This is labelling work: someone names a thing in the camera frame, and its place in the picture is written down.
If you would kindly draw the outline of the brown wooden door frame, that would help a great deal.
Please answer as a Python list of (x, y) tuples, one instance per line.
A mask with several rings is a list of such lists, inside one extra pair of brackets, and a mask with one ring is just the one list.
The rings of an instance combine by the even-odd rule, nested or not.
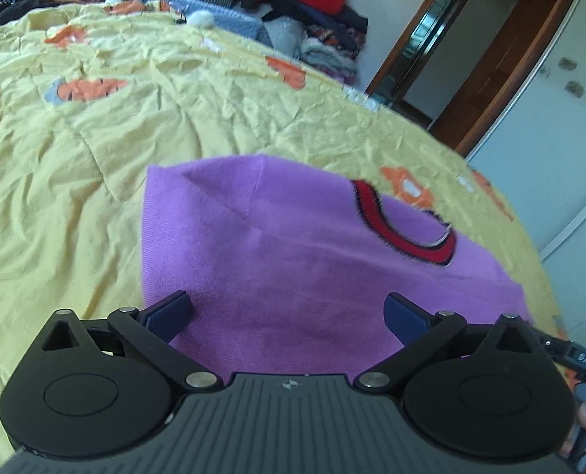
[(544, 54), (574, 0), (424, 0), (367, 92), (466, 155)]

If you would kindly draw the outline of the purple sweater red trim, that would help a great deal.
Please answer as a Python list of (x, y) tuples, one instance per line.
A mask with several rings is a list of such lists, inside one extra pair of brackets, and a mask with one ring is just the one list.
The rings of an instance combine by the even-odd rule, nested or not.
[(150, 167), (142, 265), (147, 304), (189, 294), (174, 347), (222, 378), (357, 376), (401, 347), (393, 292), (472, 323), (529, 312), (496, 258), (433, 213), (264, 155)]

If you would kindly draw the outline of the yellow carrot print quilt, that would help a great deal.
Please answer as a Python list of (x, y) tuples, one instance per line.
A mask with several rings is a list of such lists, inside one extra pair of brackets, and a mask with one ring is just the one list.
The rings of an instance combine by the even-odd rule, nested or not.
[[(137, 305), (147, 168), (265, 153), (399, 195), (399, 175), (522, 285), (562, 332), (537, 251), (497, 190), (419, 126), (327, 76), (162, 4), (33, 11), (0, 27), (0, 395), (59, 307)], [(13, 453), (0, 424), (0, 465)]]

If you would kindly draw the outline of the white wardrobe door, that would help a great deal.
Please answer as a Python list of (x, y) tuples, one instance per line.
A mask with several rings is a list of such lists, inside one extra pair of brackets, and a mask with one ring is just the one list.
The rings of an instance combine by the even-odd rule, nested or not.
[(511, 203), (586, 347), (586, 0), (467, 158)]

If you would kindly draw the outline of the pile of folded clothes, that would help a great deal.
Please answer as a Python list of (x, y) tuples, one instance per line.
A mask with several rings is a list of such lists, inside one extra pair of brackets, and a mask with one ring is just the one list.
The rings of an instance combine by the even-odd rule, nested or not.
[(236, 0), (265, 24), (272, 46), (353, 86), (369, 21), (347, 0)]

